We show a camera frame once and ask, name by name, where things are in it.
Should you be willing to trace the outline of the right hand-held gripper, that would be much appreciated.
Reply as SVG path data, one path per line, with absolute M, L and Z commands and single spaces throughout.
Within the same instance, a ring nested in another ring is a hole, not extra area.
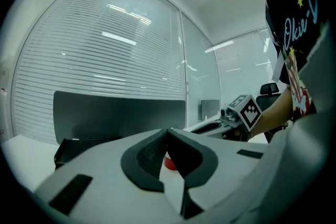
M 238 138 L 239 141 L 247 142 L 250 139 L 250 132 L 261 118 L 261 109 L 251 94 L 239 95 L 229 104 L 221 109 L 221 120 L 206 122 L 191 133 L 197 135 L 222 139 L 229 129 L 218 129 L 224 122 L 230 126 L 232 138 Z

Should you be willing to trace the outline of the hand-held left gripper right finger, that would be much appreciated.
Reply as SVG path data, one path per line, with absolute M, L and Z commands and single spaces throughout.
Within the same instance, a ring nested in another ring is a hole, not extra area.
M 191 219 L 227 198 L 255 168 L 267 146 L 168 129 L 167 156 L 181 182 L 179 214 Z

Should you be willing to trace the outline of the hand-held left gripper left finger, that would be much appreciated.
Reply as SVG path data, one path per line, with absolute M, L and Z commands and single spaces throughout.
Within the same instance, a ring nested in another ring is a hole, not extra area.
M 47 205 L 77 175 L 92 178 L 69 215 L 50 212 L 62 223 L 179 223 L 182 217 L 166 194 L 140 189 L 121 168 L 122 154 L 158 130 L 92 147 L 58 168 L 35 190 Z

